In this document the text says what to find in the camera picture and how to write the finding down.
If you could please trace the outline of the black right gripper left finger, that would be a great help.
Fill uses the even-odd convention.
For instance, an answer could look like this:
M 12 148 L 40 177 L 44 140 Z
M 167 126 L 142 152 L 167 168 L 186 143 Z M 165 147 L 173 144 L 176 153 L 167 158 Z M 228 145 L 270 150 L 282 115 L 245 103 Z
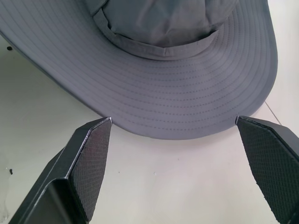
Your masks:
M 46 165 L 11 224 L 88 224 L 104 179 L 110 117 L 77 128 Z

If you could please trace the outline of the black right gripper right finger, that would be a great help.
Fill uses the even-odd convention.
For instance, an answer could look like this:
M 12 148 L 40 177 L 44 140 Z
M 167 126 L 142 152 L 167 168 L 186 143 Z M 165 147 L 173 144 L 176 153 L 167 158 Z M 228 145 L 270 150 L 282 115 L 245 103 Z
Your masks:
M 280 224 L 299 222 L 299 138 L 287 127 L 236 117 L 252 175 Z

